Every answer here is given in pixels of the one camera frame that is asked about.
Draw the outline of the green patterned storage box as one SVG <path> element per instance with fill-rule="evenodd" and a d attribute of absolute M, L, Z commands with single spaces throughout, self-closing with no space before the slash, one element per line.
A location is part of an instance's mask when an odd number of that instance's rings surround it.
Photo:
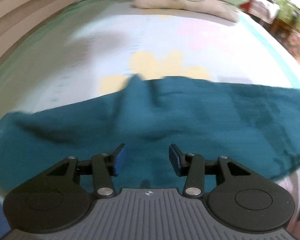
<path fill-rule="evenodd" d="M 276 19 L 300 31 L 300 9 L 290 0 L 274 0 L 279 6 Z"/>

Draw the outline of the wooden side table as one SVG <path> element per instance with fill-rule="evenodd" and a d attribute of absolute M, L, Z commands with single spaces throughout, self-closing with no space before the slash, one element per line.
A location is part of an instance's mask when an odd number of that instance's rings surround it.
<path fill-rule="evenodd" d="M 291 25 L 275 18 L 269 27 L 269 33 L 274 37 L 292 56 L 300 53 L 300 33 Z"/>

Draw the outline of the teal pants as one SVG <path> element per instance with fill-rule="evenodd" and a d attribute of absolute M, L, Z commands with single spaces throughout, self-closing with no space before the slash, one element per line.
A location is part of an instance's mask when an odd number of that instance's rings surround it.
<path fill-rule="evenodd" d="M 113 94 L 0 120 L 0 190 L 8 192 L 60 160 L 127 146 L 116 187 L 177 187 L 176 144 L 206 159 L 226 155 L 279 180 L 300 167 L 300 89 L 185 77 L 143 81 Z"/>

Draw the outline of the floral light blue bedsheet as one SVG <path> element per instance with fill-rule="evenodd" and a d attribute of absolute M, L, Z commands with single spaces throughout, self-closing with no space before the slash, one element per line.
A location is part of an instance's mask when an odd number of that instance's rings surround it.
<path fill-rule="evenodd" d="M 131 0 L 82 0 L 0 66 L 0 120 L 117 93 L 135 76 L 300 89 L 300 65 L 244 13 L 234 23 L 185 10 L 137 9 Z M 0 204 L 0 222 L 8 225 L 2 239 L 300 239 L 296 198 L 283 184 L 300 167 L 276 181 L 265 177 L 293 197 L 288 226 L 241 232 L 217 221 L 201 200 L 184 197 L 186 177 L 175 174 L 182 188 L 116 187 L 125 161 L 111 179 L 115 196 L 96 200 L 86 217 L 64 230 L 13 230 Z"/>

